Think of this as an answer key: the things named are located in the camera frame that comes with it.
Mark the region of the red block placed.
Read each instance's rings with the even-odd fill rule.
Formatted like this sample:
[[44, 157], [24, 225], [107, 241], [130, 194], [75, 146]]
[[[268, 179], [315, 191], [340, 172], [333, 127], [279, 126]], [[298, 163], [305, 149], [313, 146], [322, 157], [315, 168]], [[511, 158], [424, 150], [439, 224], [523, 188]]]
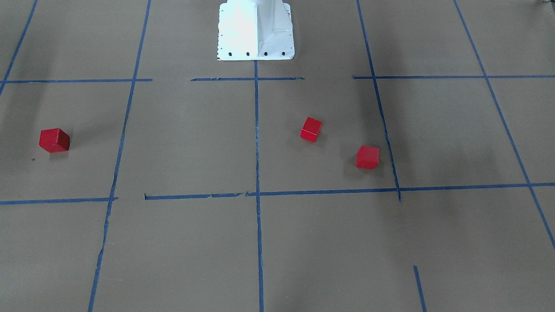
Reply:
[[39, 146], [49, 153], [68, 151], [70, 145], [71, 137], [60, 128], [40, 132]]
[[380, 162], [380, 148], [361, 146], [356, 156], [357, 168], [373, 170]]
[[303, 127], [300, 130], [300, 138], [309, 142], [316, 142], [319, 136], [323, 122], [318, 119], [307, 117]]

